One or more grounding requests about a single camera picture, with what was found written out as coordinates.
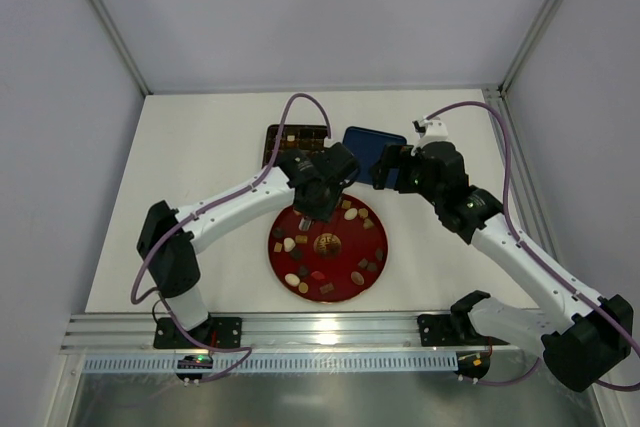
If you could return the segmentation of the metal serving tongs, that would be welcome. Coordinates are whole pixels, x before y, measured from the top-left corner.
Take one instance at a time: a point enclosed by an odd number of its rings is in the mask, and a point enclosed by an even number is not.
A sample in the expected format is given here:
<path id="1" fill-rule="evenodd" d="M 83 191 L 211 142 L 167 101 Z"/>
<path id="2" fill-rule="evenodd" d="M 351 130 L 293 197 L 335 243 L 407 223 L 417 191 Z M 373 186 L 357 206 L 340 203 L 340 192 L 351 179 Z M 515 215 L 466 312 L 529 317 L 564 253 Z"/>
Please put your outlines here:
<path id="1" fill-rule="evenodd" d="M 307 232 L 313 225 L 314 220 L 308 217 L 302 217 L 300 219 L 298 229 L 302 232 Z"/>

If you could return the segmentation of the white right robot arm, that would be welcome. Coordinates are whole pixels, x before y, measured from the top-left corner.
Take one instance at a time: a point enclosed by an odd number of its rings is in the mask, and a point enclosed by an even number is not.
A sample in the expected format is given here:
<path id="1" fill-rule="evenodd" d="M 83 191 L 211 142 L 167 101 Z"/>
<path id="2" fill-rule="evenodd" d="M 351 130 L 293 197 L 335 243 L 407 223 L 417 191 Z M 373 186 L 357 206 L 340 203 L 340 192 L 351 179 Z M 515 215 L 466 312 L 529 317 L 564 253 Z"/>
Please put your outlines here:
<path id="1" fill-rule="evenodd" d="M 620 295 L 603 297 L 532 242 L 502 202 L 470 183 L 452 143 L 401 146 L 394 167 L 397 192 L 423 197 L 447 230 L 501 267 L 540 309 L 534 315 L 476 291 L 451 308 L 463 325 L 538 357 L 575 392 L 638 352 L 632 306 Z"/>

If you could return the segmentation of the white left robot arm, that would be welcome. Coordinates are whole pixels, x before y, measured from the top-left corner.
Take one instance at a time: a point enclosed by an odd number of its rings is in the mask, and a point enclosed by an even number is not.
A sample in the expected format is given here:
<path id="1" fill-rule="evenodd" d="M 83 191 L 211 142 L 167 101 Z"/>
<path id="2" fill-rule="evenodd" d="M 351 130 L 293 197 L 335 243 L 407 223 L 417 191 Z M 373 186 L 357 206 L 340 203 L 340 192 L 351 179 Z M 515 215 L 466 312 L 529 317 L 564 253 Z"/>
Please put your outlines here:
<path id="1" fill-rule="evenodd" d="M 342 144 L 312 155 L 290 149 L 250 179 L 217 197 L 172 208 L 151 206 L 137 242 L 142 273 L 168 310 L 158 324 L 157 349 L 240 351 L 240 324 L 207 311 L 198 282 L 198 256 L 214 242 L 266 214 L 268 259 L 281 284 L 322 304 L 351 300 L 381 277 L 389 241 L 380 218 L 345 194 L 359 163 Z"/>

